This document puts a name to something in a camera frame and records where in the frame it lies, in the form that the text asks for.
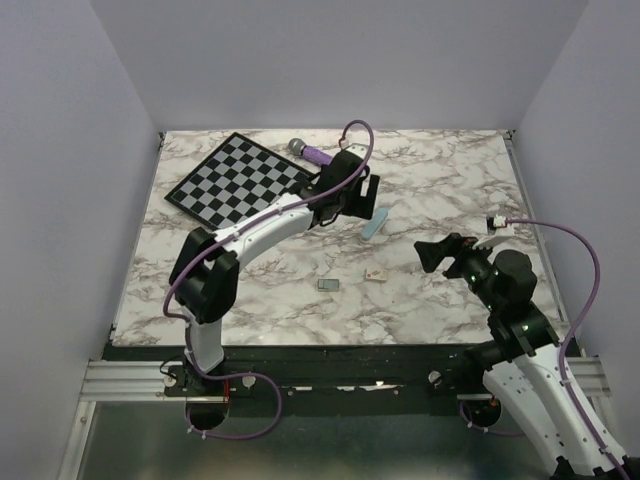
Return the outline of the light blue stapler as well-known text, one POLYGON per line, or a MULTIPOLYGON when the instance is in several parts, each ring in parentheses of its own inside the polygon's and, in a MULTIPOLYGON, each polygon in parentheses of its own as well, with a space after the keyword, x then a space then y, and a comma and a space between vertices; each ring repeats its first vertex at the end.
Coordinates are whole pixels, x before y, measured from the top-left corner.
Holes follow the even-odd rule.
POLYGON ((389 209, 387 207, 379 207, 372 218, 363 227, 360 233, 362 241, 369 242, 382 228, 388 219, 389 209))

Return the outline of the white staple box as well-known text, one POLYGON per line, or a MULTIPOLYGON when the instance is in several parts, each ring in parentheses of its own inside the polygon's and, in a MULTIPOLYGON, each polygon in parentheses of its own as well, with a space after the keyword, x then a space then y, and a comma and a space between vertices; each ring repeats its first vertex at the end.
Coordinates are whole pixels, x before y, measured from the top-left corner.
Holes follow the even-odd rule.
POLYGON ((364 273, 364 279, 372 282, 385 282, 387 280, 387 271, 381 268, 367 268, 364 273))

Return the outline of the grey staple tray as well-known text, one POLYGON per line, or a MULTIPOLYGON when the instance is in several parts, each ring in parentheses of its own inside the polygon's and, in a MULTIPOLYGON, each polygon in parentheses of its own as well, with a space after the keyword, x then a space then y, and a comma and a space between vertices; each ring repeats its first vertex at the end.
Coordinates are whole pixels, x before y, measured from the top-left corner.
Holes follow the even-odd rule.
POLYGON ((319 291, 336 292, 340 290, 340 282, 338 279, 319 279, 317 288, 319 291))

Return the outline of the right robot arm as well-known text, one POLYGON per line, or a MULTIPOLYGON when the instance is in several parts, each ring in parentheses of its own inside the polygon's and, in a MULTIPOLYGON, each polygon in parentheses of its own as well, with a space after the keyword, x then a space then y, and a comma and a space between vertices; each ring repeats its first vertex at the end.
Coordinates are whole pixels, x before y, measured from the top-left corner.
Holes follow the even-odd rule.
POLYGON ((423 270, 451 259, 447 279, 464 280, 489 312, 491 340, 469 348, 460 379, 497 398, 534 446, 553 479, 636 479, 628 456, 577 382, 547 317, 532 300, 537 277, 528 255, 492 252, 475 237, 452 233, 417 241, 423 270))

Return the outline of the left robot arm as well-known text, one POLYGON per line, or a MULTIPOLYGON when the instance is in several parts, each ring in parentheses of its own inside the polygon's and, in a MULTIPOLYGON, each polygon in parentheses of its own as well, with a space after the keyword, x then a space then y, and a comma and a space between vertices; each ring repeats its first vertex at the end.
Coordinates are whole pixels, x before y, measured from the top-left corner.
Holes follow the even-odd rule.
POLYGON ((222 319, 236 301, 242 270, 282 241, 340 215, 372 217, 379 178, 371 176, 361 194, 370 156, 364 145, 344 148, 319 174, 265 210, 214 233, 202 228, 189 233, 170 274, 163 312, 185 321, 185 356, 192 364, 187 382, 197 393, 209 395, 221 385, 222 319))

